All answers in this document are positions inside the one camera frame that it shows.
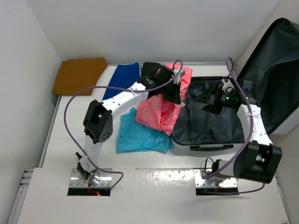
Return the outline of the pink patterned garment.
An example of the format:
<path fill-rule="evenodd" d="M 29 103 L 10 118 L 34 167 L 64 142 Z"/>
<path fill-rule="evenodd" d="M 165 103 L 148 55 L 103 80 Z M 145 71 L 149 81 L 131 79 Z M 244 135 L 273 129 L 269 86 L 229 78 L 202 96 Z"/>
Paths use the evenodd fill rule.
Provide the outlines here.
<path fill-rule="evenodd" d="M 161 94 L 150 97 L 139 103 L 135 121 L 141 125 L 171 135 L 189 88 L 193 70 L 183 67 L 185 74 L 180 78 L 179 96 L 181 102 L 175 104 L 163 99 Z"/>

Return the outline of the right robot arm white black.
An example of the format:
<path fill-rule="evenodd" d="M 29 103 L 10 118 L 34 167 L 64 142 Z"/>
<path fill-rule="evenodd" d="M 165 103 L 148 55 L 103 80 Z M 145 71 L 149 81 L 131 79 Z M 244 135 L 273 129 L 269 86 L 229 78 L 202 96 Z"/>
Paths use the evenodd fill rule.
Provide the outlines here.
<path fill-rule="evenodd" d="M 194 99 L 205 103 L 203 110 L 219 115 L 223 108 L 235 109 L 245 142 L 229 160 L 213 162 L 210 173 L 203 179 L 245 179 L 268 184 L 272 181 L 282 158 L 282 149 L 268 137 L 257 101 L 245 95 L 240 85 L 233 80 L 222 79 Z"/>

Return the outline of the mustard brown cloth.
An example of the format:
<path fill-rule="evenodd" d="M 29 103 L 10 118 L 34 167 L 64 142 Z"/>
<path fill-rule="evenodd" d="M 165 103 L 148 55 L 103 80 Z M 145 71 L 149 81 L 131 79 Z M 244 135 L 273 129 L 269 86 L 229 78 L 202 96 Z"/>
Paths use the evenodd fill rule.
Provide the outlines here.
<path fill-rule="evenodd" d="M 95 86 L 107 66 L 103 57 L 62 61 L 52 93 L 57 96 L 73 96 L 85 88 Z"/>

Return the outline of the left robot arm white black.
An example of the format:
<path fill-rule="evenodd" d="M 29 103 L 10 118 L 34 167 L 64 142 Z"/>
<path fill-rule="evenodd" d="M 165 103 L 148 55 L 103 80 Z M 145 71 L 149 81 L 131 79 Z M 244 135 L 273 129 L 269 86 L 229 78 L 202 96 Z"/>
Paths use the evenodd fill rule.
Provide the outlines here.
<path fill-rule="evenodd" d="M 184 75 L 183 68 L 175 69 L 163 65 L 157 73 L 141 76 L 116 96 L 101 102 L 93 100 L 89 104 L 83 121 L 85 133 L 83 156 L 78 156 L 77 163 L 77 171 L 88 185 L 97 184 L 100 172 L 104 171 L 99 169 L 95 162 L 100 156 L 104 142 L 113 133 L 114 119 L 128 108 L 148 99 L 149 94 L 161 94 L 173 103 L 180 103 L 180 78 Z"/>

